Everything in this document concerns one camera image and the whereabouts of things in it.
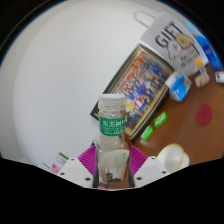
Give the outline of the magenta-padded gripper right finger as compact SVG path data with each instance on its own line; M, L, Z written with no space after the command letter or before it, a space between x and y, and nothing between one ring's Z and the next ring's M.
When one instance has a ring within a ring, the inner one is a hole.
M146 156L132 146L129 158L128 181L130 187L143 187L169 175L169 171L156 156Z

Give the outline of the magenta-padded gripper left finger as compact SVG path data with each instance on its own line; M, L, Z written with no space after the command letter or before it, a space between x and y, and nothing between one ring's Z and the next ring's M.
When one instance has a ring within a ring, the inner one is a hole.
M78 186L92 188L96 170L96 148L91 146L78 158L69 158L60 169L58 176Z

